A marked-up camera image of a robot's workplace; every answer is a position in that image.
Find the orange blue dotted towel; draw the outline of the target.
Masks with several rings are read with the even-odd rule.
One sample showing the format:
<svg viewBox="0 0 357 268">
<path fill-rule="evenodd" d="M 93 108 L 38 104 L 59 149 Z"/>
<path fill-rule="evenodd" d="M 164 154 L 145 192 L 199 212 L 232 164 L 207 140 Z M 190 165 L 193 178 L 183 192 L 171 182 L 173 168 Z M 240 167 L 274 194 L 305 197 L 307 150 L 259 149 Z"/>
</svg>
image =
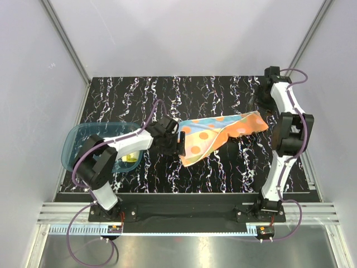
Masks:
<svg viewBox="0 0 357 268">
<path fill-rule="evenodd" d="M 185 133 L 185 156 L 180 157 L 181 162 L 184 167 L 189 167 L 208 157 L 230 138 L 267 129 L 268 125 L 258 111 L 182 121 L 179 130 Z"/>
</svg>

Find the yellow white patterned towel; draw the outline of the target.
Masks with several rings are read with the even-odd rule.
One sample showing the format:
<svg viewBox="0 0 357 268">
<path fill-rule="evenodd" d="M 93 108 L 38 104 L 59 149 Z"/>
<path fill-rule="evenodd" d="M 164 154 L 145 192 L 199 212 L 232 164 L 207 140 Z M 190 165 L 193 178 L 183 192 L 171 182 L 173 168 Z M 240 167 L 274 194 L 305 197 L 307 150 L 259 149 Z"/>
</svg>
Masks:
<svg viewBox="0 0 357 268">
<path fill-rule="evenodd" d="M 137 151 L 137 152 L 130 153 L 128 155 L 124 155 L 121 157 L 121 159 L 123 162 L 135 163 L 138 161 L 139 156 L 140 156 L 140 152 Z"/>
</svg>

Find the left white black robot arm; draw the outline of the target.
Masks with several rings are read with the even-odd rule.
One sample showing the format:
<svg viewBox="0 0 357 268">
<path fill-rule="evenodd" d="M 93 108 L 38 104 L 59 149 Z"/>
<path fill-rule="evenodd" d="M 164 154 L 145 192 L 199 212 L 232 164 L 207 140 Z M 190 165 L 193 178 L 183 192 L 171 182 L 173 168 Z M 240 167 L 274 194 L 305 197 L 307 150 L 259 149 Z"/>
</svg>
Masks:
<svg viewBox="0 0 357 268">
<path fill-rule="evenodd" d="M 129 134 L 107 140 L 92 135 L 77 154 L 72 176 L 79 178 L 88 188 L 96 204 L 101 206 L 101 215 L 108 221 L 120 216 L 119 199 L 114 194 L 109 180 L 115 162 L 134 152 L 157 148 L 160 154 L 185 155 L 185 133 L 165 132 L 152 134 L 137 129 Z"/>
</svg>

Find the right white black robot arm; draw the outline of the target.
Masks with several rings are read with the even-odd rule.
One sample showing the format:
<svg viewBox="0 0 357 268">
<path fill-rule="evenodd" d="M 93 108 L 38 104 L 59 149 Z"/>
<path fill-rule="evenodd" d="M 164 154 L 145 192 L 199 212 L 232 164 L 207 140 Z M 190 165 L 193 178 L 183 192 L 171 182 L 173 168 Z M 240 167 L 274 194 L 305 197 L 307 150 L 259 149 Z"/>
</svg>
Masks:
<svg viewBox="0 0 357 268">
<path fill-rule="evenodd" d="M 272 135 L 273 160 L 267 180 L 259 191 L 252 210 L 255 218 L 266 221 L 281 210 L 283 190 L 290 171 L 307 149 L 314 116 L 299 105 L 289 79 L 268 79 L 257 93 L 264 104 L 278 108 L 279 118 Z"/>
</svg>

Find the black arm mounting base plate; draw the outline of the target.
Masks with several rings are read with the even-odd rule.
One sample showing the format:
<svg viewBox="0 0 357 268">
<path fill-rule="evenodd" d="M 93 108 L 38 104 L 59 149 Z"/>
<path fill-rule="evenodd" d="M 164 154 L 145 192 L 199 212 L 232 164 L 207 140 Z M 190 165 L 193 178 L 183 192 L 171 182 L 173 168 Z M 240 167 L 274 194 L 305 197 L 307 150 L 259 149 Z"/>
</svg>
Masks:
<svg viewBox="0 0 357 268">
<path fill-rule="evenodd" d="M 120 194 L 119 204 L 106 212 L 90 208 L 90 222 L 138 222 L 144 219 L 220 218 L 237 222 L 283 223 L 282 203 L 266 202 L 257 193 Z"/>
</svg>

